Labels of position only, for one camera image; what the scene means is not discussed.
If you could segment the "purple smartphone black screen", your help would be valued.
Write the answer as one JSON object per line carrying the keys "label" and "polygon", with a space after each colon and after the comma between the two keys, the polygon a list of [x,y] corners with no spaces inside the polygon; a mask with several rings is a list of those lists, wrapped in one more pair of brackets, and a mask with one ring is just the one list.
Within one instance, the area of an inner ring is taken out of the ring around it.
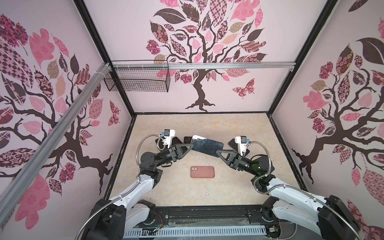
{"label": "purple smartphone black screen", "polygon": [[207,139],[198,135],[192,136],[191,144],[194,145],[193,151],[216,158],[219,157],[217,151],[221,151],[224,148],[224,144],[222,142]]}

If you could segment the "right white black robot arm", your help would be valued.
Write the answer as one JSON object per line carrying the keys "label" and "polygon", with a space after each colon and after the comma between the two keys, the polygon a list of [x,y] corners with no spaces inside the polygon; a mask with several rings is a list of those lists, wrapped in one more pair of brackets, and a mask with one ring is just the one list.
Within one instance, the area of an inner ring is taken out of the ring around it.
{"label": "right white black robot arm", "polygon": [[338,197],[323,197],[291,186],[272,175],[269,154],[250,160],[235,151],[218,150],[217,155],[232,169],[254,177],[254,189],[268,195],[275,202],[271,212],[278,219],[287,220],[313,231],[324,240],[360,240],[361,227]]}

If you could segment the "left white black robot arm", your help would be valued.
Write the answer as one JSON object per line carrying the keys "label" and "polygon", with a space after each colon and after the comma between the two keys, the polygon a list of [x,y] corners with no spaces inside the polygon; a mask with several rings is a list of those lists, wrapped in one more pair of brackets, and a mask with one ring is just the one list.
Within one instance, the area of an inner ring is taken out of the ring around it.
{"label": "left white black robot arm", "polygon": [[122,240],[126,231],[147,220],[151,204],[142,197],[160,181],[159,166],[176,162],[193,149],[193,144],[176,144],[160,153],[142,154],[137,180],[110,200],[95,204],[89,219],[75,236],[76,240]]}

